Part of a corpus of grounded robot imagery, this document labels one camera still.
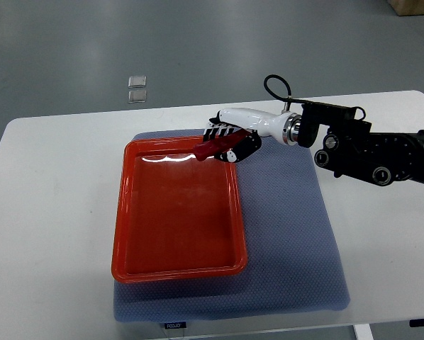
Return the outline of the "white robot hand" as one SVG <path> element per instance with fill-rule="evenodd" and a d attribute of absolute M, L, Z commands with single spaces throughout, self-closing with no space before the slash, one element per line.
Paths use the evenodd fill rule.
<path fill-rule="evenodd" d="M 234 147 L 213 157 L 222 162 L 238 163 L 248 158 L 262 146 L 261 137 L 273 137 L 284 145 L 295 145 L 299 135 L 299 114 L 282 111 L 280 114 L 268 113 L 249 108 L 224 108 L 217 113 L 221 123 L 234 125 L 245 130 L 251 130 Z M 235 128 L 221 127 L 207 122 L 203 132 L 203 141 L 207 142 L 217 137 L 229 136 Z"/>

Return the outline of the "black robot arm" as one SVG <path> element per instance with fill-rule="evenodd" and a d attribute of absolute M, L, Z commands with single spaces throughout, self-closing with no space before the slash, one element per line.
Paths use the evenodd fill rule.
<path fill-rule="evenodd" d="M 285 98 L 279 115 L 249 108 L 218 111 L 204 130 L 203 141 L 194 147 L 195 157 L 240 162 L 262 146 L 264 137 L 309 148 L 324 125 L 327 133 L 314 162 L 336 178 L 345 175 L 378 186 L 407 180 L 424 184 L 424 130 L 372 132 L 371 123 L 355 117 L 357 106 L 300 100 L 302 112 L 294 113 L 290 110 L 294 101 Z"/>

